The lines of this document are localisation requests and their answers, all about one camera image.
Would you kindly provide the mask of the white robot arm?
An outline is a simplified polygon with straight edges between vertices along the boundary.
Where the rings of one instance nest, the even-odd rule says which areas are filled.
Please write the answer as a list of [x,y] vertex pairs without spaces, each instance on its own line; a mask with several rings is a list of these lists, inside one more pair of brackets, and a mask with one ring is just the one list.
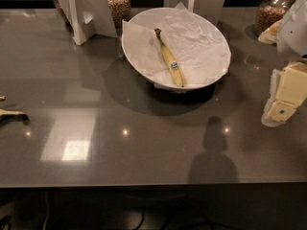
[[267,127],[285,124],[307,99],[307,0],[296,0],[283,18],[258,37],[276,44],[277,52],[288,63],[271,75],[270,98],[261,122]]

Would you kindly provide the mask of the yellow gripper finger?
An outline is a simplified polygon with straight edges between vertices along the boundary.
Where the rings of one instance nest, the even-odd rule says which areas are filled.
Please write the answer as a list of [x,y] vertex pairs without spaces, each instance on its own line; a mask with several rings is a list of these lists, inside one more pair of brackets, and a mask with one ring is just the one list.
[[282,102],[278,96],[282,86],[283,72],[274,69],[270,81],[270,97],[268,98],[264,112],[262,114],[261,123],[266,127],[279,127],[284,121],[281,119],[284,114]]
[[284,108],[281,119],[286,123],[307,98],[307,64],[291,62],[282,72],[282,86],[278,96]]

